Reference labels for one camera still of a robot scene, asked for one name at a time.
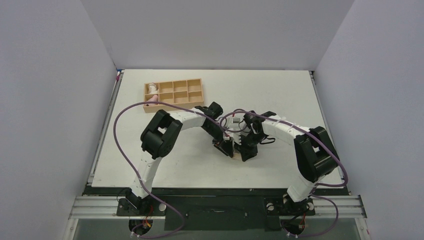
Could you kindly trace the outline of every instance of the gray wall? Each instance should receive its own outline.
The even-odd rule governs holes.
[[[373,239],[424,236],[424,1],[356,0],[315,72]]]
[[[0,3],[0,239],[61,239],[116,71],[79,0]]]
[[[81,0],[118,68],[313,70],[354,0]]]

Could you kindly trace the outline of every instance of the red wire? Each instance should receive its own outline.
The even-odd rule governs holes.
[[[146,215],[146,217],[144,218],[144,220],[143,220],[143,225],[144,224],[146,224],[147,225],[147,218],[150,216],[150,214],[152,214],[153,213],[153,206],[152,205],[150,205],[150,211],[148,212],[148,214]]]
[[[299,225],[301,225],[305,221],[306,213],[303,214],[302,221],[300,221]]]

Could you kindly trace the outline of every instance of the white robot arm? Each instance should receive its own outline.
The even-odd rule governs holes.
[[[196,108],[192,108],[191,110],[193,112],[197,112],[197,111],[201,112],[200,110]],[[188,111],[173,112],[173,113],[170,113],[169,116],[175,121],[178,121],[182,124],[181,129],[179,131],[203,126],[203,124],[205,123],[206,117],[193,113],[193,112],[188,112]],[[173,146],[174,146],[173,144],[169,145],[168,150],[171,151]],[[141,175],[141,180],[143,181],[144,185],[149,191],[152,190],[153,178],[156,175],[156,171],[158,170],[158,166],[161,163],[161,160],[162,160],[161,156],[156,158],[151,158],[151,159],[142,159],[140,164],[138,165],[137,170]],[[130,188],[132,189],[132,192],[138,197],[144,198],[148,196],[148,193],[144,191],[137,177],[134,179]]]

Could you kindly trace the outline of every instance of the pink object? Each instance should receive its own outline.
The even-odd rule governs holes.
[[[159,99],[158,95],[153,95],[149,100],[147,100],[147,102],[157,102]],[[153,105],[158,105],[157,103],[149,103],[146,104],[146,106],[153,106]]]

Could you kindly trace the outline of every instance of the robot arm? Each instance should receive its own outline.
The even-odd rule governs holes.
[[[137,170],[149,191],[152,190],[153,178],[162,158],[173,149],[180,131],[202,127],[205,123],[206,117],[194,113],[201,112],[200,110],[196,108],[191,110],[193,112],[173,113],[159,110],[141,134],[141,148],[151,154],[151,159],[142,159]],[[148,193],[141,187],[138,178],[134,179],[130,188],[138,197],[145,198],[148,196]]]
[[[298,205],[304,204],[312,194],[316,184],[337,167],[337,163],[314,140],[303,132],[294,129],[293,126],[278,122],[285,120],[285,118],[281,118],[273,112],[268,111],[262,116],[277,121],[245,114],[243,120],[249,132],[247,134],[232,134],[232,137],[228,138],[222,133],[219,126],[206,120],[206,117],[197,114],[201,112],[216,120],[223,113],[221,106],[213,102],[209,107],[197,106],[191,110],[193,112],[171,114],[159,110],[141,134],[142,150],[147,151],[152,156],[148,160],[142,159],[138,167],[142,176],[141,180],[148,190],[152,189],[153,179],[161,159],[173,149],[180,131],[193,127],[202,127],[213,137],[214,147],[225,155],[233,157],[233,152],[238,151],[243,162],[257,155],[257,144],[268,136],[294,145],[299,174],[294,179],[294,183],[287,189],[287,194],[283,196],[284,204],[287,203],[288,208],[297,208]],[[336,154],[324,128],[320,126],[316,128],[296,126],[310,132],[323,142],[331,152]],[[130,188],[131,190],[125,194],[125,197],[134,207],[142,209],[141,202],[143,198],[148,196],[147,192],[143,190],[137,178]]]
[[[296,151],[299,174],[293,184],[287,189],[287,194],[295,203],[304,201],[312,194],[316,184],[327,174],[331,173],[338,165],[315,141],[303,132],[294,129],[293,125],[295,123],[292,126],[280,123],[278,121],[285,121],[286,118],[281,118],[278,115],[271,116],[270,118],[277,121],[265,120],[262,123],[264,134],[280,139],[289,145],[294,144]],[[308,128],[299,125],[296,126],[313,134],[331,152],[336,154],[330,137],[323,127]]]

